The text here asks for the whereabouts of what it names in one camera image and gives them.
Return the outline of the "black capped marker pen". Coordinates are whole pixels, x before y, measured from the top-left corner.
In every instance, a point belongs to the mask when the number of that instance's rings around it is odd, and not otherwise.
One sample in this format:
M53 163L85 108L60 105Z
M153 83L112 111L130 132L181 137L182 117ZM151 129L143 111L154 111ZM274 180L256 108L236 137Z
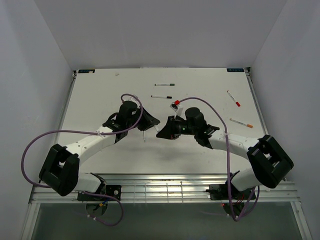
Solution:
M164 96L164 95L151 95L151 98L156 98L156 99L172 99L172 96Z

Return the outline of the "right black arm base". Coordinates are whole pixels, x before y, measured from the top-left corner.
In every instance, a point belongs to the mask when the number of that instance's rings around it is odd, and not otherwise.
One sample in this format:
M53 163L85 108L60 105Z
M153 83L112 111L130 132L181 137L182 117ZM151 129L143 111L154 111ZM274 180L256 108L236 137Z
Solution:
M251 194L252 188L248 188L244 191L238 191L233 185L231 186L231 199L240 201L248 200ZM209 198L211 200L228 200L228 186L224 184L210 184L208 189L205 190L209 193Z

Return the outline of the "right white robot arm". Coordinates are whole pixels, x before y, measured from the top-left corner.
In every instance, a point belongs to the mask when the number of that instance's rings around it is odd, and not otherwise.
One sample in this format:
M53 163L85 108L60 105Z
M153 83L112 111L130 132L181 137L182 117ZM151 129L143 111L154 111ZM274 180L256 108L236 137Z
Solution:
M252 138L226 134L219 127L208 124L197 107L188 108L185 118L169 116L156 137L175 140L181 135L193 136L202 147L229 152L249 161L249 168L230 174L230 179L221 188L232 199L257 186L276 188L294 167L291 158L273 136L266 134Z

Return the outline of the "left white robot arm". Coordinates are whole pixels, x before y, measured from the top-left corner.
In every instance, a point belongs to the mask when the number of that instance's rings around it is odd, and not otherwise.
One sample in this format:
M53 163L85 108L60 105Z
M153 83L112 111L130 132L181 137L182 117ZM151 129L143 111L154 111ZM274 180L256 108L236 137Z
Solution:
M73 191L88 192L95 200L106 195L106 182L96 173L81 173L80 166L106 147L127 136L127 129L144 132L160 124L133 101L124 101L118 112L109 116L93 134L74 143L53 145L40 170L39 178L65 197Z

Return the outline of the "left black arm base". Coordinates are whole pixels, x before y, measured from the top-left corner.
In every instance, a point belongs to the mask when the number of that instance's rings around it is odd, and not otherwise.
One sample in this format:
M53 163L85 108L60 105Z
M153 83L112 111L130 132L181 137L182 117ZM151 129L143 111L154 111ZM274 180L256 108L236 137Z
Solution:
M112 196L112 197L120 200L121 199L121 192L122 192L121 185L102 184L101 186L98 187L97 191L94 192L94 194L108 195L108 196ZM83 193L78 193L77 200L82 201L82 202L92 202L92 201L102 201L103 202L107 199L103 198L103 197L97 197L97 196L87 195L87 194L83 194Z

